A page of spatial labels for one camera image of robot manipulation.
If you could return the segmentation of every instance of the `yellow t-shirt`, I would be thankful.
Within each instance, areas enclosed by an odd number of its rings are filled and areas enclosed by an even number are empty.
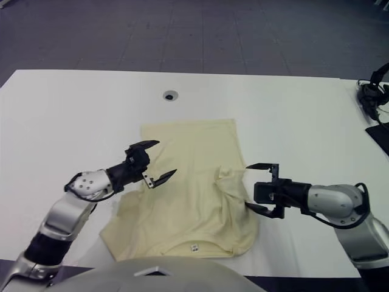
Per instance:
[[[258,219],[244,202],[244,162],[234,120],[142,127],[148,173],[177,172],[156,189],[123,196],[101,237],[116,260],[144,256],[233,257],[257,237]]]

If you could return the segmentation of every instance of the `gray floor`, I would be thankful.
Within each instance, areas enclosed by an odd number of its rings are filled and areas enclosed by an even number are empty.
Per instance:
[[[13,0],[0,86],[15,69],[368,78],[389,61],[371,0]]]

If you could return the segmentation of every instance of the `black wire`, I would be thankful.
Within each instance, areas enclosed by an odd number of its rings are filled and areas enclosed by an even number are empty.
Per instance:
[[[367,186],[364,183],[362,183],[362,182],[357,183],[355,186],[356,187],[362,186],[362,188],[363,188],[362,204],[364,204],[367,207],[367,209],[366,209],[365,213],[356,222],[354,222],[353,224],[350,224],[350,225],[345,225],[345,226],[344,225],[336,225],[334,223],[331,223],[331,222],[328,222],[328,221],[326,221],[324,219],[321,219],[320,217],[316,216],[315,213],[313,213],[309,209],[305,208],[301,203],[299,203],[298,201],[294,200],[290,196],[283,195],[283,194],[280,194],[280,196],[288,198],[288,200],[290,200],[296,206],[298,206],[298,208],[300,208],[306,215],[309,215],[312,218],[315,218],[316,220],[324,223],[325,225],[328,225],[330,227],[337,228],[337,229],[351,229],[351,228],[355,228],[358,225],[362,224],[363,221],[365,221],[366,217],[370,214],[369,192],[368,192]]]
[[[117,193],[116,192],[113,192],[112,194],[110,194],[109,196],[105,196],[104,198],[100,198],[100,199],[88,199],[88,198],[84,198],[83,196],[79,195],[74,189],[72,189],[70,186],[67,187],[67,190],[70,191],[71,193],[73,193],[73,195],[75,195],[77,198],[83,200],[83,201],[87,201],[87,202],[90,202],[90,203],[98,203],[98,202],[102,202],[102,201],[105,201],[105,200],[108,200],[109,198],[112,198],[114,195],[116,195]]]
[[[357,81],[358,86],[360,86],[361,81],[370,82],[370,80],[367,79],[358,79]],[[380,84],[378,84],[377,87],[379,88],[379,90],[381,90],[382,93],[385,93],[384,88]]]

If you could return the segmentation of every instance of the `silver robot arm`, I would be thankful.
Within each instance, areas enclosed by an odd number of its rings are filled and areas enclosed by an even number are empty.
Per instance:
[[[12,266],[0,291],[41,291],[57,275],[64,256],[99,201],[121,192],[129,183],[144,180],[149,188],[165,183],[175,170],[157,180],[145,172],[150,163],[145,149],[157,143],[143,141],[131,145],[121,164],[74,176],[64,188],[66,193],[52,206],[30,245]]]
[[[270,170],[272,182],[257,182],[254,201],[246,203],[269,218],[284,218],[285,207],[297,207],[334,228],[336,236],[370,291],[389,291],[389,231],[370,212],[369,195],[362,183],[355,186],[312,186],[278,177],[278,164],[254,164],[249,169]],[[317,216],[322,214],[327,220]]]

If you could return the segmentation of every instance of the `black device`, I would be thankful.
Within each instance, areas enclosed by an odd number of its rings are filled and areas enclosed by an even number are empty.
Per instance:
[[[388,71],[389,63],[374,71],[370,80],[367,80],[369,83],[360,84],[363,80],[358,80],[358,101],[362,105],[363,111],[380,125],[382,125],[382,123],[379,119],[378,107],[389,102],[389,86],[380,86],[379,83]]]

